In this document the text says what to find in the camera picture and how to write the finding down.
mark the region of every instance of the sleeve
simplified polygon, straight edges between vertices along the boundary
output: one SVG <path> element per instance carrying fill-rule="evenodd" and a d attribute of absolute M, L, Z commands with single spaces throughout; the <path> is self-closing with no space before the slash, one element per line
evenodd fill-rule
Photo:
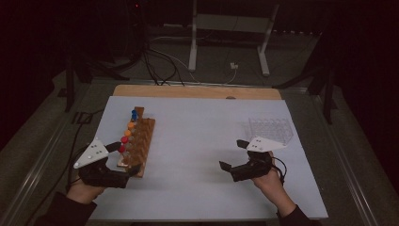
<path fill-rule="evenodd" d="M 84 226 L 97 204 L 82 204 L 68 199 L 61 193 L 56 193 L 47 213 L 39 217 L 36 226 Z"/>
<path fill-rule="evenodd" d="M 279 213 L 277 213 L 279 217 L 279 225 L 280 226 L 312 226 L 313 222 L 306 217 L 306 215 L 302 212 L 299 206 L 296 206 L 295 210 L 289 214 L 288 216 L 282 218 Z"/>

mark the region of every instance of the wooden table edge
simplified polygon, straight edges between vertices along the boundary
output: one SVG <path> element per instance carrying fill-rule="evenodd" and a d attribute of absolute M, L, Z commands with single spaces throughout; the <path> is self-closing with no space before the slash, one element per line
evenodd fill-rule
<path fill-rule="evenodd" d="M 113 96 L 281 100 L 277 89 L 233 87 L 117 85 Z"/>

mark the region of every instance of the metal frame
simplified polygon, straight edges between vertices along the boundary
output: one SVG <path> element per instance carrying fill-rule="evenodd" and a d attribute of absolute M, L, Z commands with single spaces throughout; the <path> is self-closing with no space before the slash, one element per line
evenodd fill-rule
<path fill-rule="evenodd" d="M 20 189 L 17 191 L 12 202 L 9 204 L 8 209 L 1 218 L 0 225 L 17 225 L 20 214 L 26 208 L 26 204 L 29 202 L 30 197 L 32 196 L 36 186 L 41 179 L 41 176 L 45 171 L 47 161 L 56 152 L 56 145 L 58 144 L 65 127 L 72 120 L 72 112 L 76 111 L 77 107 L 86 96 L 88 86 L 88 84 L 79 84 L 76 98 L 74 99 L 75 105 L 71 105 L 70 111 L 66 112 L 65 116 L 63 116 L 59 121 L 59 124 L 56 126 L 55 132 L 50 136 L 45 148 L 41 151 L 35 164 L 26 174 L 26 177 L 24 178 Z"/>
<path fill-rule="evenodd" d="M 358 179 L 356 178 L 355 172 L 353 171 L 349 160 L 345 154 L 343 146 L 337 139 L 334 131 L 329 127 L 329 124 L 326 123 L 324 118 L 324 113 L 321 110 L 320 105 L 322 105 L 322 100 L 320 96 L 312 96 L 312 102 L 314 105 L 314 109 L 319 116 L 320 122 L 323 124 L 324 129 L 331 139 L 332 147 L 331 149 L 334 151 L 338 158 L 339 166 L 341 167 L 341 171 L 343 173 L 343 178 L 345 179 L 348 188 L 352 194 L 353 200 L 358 207 L 361 219 L 365 226 L 378 226 L 379 223 L 376 219 L 373 210 L 369 202 L 367 201 L 366 195 L 364 194 L 363 188 L 361 187 Z"/>
<path fill-rule="evenodd" d="M 230 30 L 230 31 L 246 31 L 264 33 L 263 43 L 258 46 L 259 62 L 261 64 L 262 74 L 270 75 L 269 67 L 267 66 L 266 56 L 264 54 L 267 43 L 270 39 L 270 34 L 273 30 L 274 21 L 276 19 L 279 5 L 273 7 L 272 14 L 269 18 L 255 18 L 255 17 L 233 17 L 222 15 L 200 14 L 197 12 L 197 0 L 193 0 L 193 22 L 191 35 L 191 50 L 188 61 L 188 70 L 194 72 L 197 64 L 197 29 L 212 29 L 212 30 Z M 233 29 L 229 29 L 229 22 L 233 22 Z"/>

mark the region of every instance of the transparent grid container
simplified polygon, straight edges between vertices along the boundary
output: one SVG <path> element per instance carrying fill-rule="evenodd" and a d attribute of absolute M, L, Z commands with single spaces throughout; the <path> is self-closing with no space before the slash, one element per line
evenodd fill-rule
<path fill-rule="evenodd" d="M 294 133 L 288 119 L 249 118 L 251 138 L 263 137 L 287 145 Z"/>

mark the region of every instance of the white tabletop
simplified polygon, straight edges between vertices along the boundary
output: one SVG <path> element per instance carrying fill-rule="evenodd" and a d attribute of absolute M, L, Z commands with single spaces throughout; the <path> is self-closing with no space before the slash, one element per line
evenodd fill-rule
<path fill-rule="evenodd" d="M 235 183 L 219 161 L 238 166 L 247 152 L 249 117 L 289 119 L 284 101 L 195 98 L 110 97 L 96 136 L 104 144 L 120 140 L 135 106 L 156 120 L 142 179 L 126 188 L 108 188 L 96 199 L 91 219 L 129 221 L 217 221 L 276 218 L 276 207 L 250 180 Z M 274 151 L 287 165 L 284 187 L 309 218 L 327 211 L 295 127 L 288 147 Z M 112 170 L 119 159 L 111 153 Z"/>

